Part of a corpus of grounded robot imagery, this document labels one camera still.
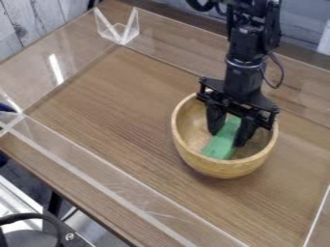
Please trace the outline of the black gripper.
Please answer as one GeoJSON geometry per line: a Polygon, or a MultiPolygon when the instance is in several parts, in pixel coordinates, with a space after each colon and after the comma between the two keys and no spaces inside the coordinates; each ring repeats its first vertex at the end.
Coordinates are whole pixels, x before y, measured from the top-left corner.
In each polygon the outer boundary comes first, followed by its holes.
{"type": "Polygon", "coordinates": [[[215,135],[225,122],[227,114],[237,116],[240,125],[235,137],[235,147],[244,146],[257,127],[271,130],[276,105],[261,93],[261,83],[267,61],[241,63],[227,60],[223,80],[201,77],[196,99],[205,104],[207,130],[215,135]]]}

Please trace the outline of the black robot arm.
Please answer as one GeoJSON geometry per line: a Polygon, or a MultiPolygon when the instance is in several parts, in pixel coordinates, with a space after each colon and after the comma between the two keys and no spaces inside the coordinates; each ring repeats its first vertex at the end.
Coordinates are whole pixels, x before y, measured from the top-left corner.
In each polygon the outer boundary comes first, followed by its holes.
{"type": "Polygon", "coordinates": [[[240,148],[259,128],[273,128],[279,108],[263,95],[267,82],[267,61],[280,39],[280,0],[185,0],[197,12],[227,6],[228,52],[225,76],[221,80],[203,77],[196,98],[205,104],[205,123],[209,133],[224,125],[225,117],[240,118],[233,145],[240,148]]]}

